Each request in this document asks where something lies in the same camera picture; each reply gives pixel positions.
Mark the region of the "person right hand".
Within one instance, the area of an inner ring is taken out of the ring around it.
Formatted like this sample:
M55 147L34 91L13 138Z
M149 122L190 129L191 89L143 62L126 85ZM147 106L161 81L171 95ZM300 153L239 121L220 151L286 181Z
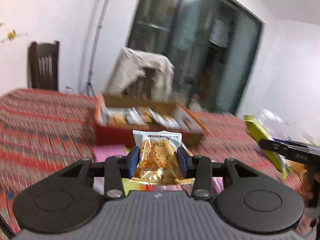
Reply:
M311 200L313 198L312 186L310 181L308 181L307 173L305 173L303 176L303 185L300 188L300 191L304 200Z

